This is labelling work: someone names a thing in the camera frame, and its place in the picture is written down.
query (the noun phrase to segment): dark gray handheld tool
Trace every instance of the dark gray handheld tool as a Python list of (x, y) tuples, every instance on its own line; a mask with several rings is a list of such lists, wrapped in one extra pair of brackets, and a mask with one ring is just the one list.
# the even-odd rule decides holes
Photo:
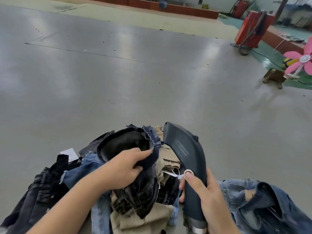
[[(205, 154), (198, 141), (198, 136), (179, 125), (166, 122), (163, 128), (163, 142), (174, 151), (185, 169), (192, 170), (194, 175), (207, 186)], [(186, 181), (183, 218), (183, 225), (189, 234), (208, 233), (208, 225), (201, 209), (200, 198)]]

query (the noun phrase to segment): fan hub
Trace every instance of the fan hub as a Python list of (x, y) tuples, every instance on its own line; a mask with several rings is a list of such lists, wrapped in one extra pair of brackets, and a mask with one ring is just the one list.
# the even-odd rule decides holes
[(311, 59), (311, 56), (310, 56), (310, 55), (303, 55), (303, 56), (300, 58), (300, 62), (306, 63), (306, 62), (310, 61), (310, 59)]

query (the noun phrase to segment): gray floor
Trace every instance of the gray floor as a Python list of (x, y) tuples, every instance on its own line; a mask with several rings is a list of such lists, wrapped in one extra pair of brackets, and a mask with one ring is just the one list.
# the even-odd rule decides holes
[(312, 91), (263, 85), (220, 39), (12, 6), (0, 19), (0, 220), (60, 151), (166, 121), (199, 136), (218, 179), (270, 182), (312, 216)]

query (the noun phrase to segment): fingernail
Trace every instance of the fingernail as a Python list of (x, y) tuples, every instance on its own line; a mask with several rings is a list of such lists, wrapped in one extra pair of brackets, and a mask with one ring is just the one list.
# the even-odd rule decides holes
[(187, 179), (193, 179), (193, 178), (194, 178), (194, 175), (193, 175), (192, 173), (190, 173), (190, 172), (186, 172), (186, 173), (185, 173), (185, 177), (186, 177)]

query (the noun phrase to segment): white paper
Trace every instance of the white paper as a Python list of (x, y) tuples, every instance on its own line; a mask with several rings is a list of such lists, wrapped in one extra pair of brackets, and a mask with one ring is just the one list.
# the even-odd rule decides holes
[(69, 156), (68, 157), (68, 161), (69, 162), (79, 159), (79, 157), (77, 156), (77, 154), (76, 154), (76, 152), (74, 151), (73, 148), (70, 148), (68, 150), (64, 150), (64, 151), (60, 152), (60, 154), (68, 155)]
[(184, 177), (184, 174), (178, 175), (178, 174), (175, 174), (175, 173), (173, 173), (173, 172), (163, 171), (163, 170), (162, 170), (162, 172), (163, 172), (163, 173), (167, 173), (167, 174), (169, 174), (170, 176), (177, 177), (178, 180), (180, 180), (180, 179), (182, 179), (182, 178)]

